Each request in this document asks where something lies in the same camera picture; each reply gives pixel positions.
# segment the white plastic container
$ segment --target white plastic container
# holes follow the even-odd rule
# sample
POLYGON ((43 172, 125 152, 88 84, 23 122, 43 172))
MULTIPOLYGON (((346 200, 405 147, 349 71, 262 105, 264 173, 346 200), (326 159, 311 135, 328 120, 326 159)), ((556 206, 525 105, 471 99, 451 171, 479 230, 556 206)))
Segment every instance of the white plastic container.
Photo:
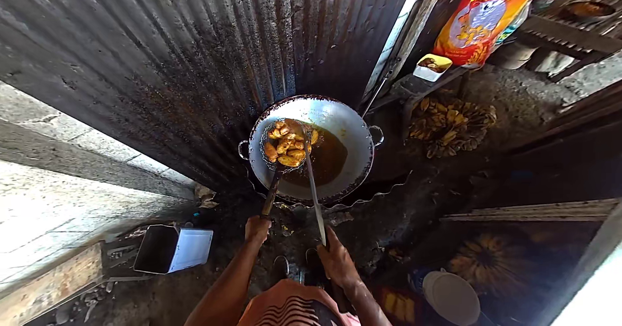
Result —
POLYGON ((472 325, 479 317, 477 293, 456 274, 447 273, 444 269, 431 271, 424 277, 423 292, 432 308, 456 325, 472 325))
POLYGON ((138 250, 134 270, 168 274, 205 264, 210 254, 213 230, 150 225, 138 250))
POLYGON ((423 58, 421 58, 421 60, 417 62, 417 66, 415 67, 415 70, 413 71, 412 74, 417 77, 421 77, 424 80, 435 82, 436 80, 439 79, 439 77, 441 77, 447 71, 447 69, 449 69, 452 66, 452 64, 453 62, 449 58, 441 57, 439 55, 434 55, 434 54, 426 54, 424 55, 423 58), (439 69, 442 69, 442 71, 436 72, 430 68, 421 66, 420 64, 424 60, 433 60, 434 64, 436 64, 439 69))

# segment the metal rod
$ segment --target metal rod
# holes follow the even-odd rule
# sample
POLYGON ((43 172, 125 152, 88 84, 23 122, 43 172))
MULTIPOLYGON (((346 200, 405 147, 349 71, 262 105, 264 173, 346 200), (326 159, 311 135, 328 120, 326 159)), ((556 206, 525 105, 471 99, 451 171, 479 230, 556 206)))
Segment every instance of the metal rod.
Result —
POLYGON ((376 90, 376 92, 374 93, 374 95, 371 97, 371 99, 369 99, 369 103, 367 104, 367 107, 365 108, 365 111, 363 111, 361 118, 365 117, 365 115, 367 115, 367 111, 369 111, 369 108, 371 107, 371 105, 374 103, 374 100, 376 99, 376 97, 378 96, 378 93, 380 93, 380 90, 383 89, 383 86, 385 85, 385 82, 387 82, 387 80, 389 79, 389 76, 386 75, 382 82, 380 82, 380 85, 378 86, 378 89, 376 90))
POLYGON ((309 174, 309 186, 311 188, 311 197, 313 198, 313 207, 315 209, 315 218, 317 219, 317 225, 320 228, 320 238, 322 239, 322 244, 326 246, 326 229, 324 228, 324 218, 322 218, 322 208, 320 207, 320 202, 317 199, 317 189, 315 188, 315 178, 313 176, 313 166, 311 166, 311 156, 309 156, 309 141, 307 138, 307 131, 305 130, 305 126, 301 123, 300 127, 302 128, 302 138, 305 142, 305 158, 307 160, 307 172, 309 174))

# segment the bunch of bananas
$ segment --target bunch of bananas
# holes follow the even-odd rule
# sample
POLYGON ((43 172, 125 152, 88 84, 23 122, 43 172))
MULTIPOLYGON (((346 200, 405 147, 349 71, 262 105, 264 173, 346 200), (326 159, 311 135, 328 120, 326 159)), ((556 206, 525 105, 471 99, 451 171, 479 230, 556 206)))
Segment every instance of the bunch of bananas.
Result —
POLYGON ((479 292, 511 296, 525 291, 524 277, 533 269, 533 263, 525 259, 525 251, 525 247, 511 244, 507 237, 483 233, 464 242, 449 262, 448 270, 479 292))
POLYGON ((481 107, 453 99, 447 106, 434 98, 423 98, 412 109, 410 137, 425 142, 427 157, 454 156, 481 143, 497 121, 494 106, 481 107))

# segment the hand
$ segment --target hand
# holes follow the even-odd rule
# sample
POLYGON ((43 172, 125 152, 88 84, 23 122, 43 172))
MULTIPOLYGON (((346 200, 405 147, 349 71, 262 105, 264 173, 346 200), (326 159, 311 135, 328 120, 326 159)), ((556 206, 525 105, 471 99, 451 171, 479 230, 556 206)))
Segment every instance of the hand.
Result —
POLYGON ((270 219, 262 219, 258 215, 251 217, 246 221, 244 239, 262 244, 268 238, 268 229, 271 227, 270 219))
POLYGON ((322 260, 326 276, 344 290, 356 287, 361 282, 354 262, 331 227, 326 227, 326 237, 330 251, 322 244, 317 245, 317 253, 322 260))

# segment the forearm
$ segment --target forearm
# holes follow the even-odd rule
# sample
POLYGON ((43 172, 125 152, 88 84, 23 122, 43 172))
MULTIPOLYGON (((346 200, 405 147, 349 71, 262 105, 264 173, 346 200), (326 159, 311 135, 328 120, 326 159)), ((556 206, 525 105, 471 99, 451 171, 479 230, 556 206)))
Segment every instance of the forearm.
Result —
POLYGON ((245 242, 222 275, 207 291, 185 326, 237 325, 261 242, 245 242))
POLYGON ((361 326, 391 326, 374 296, 361 280, 350 286, 344 286, 343 291, 356 309, 361 326))

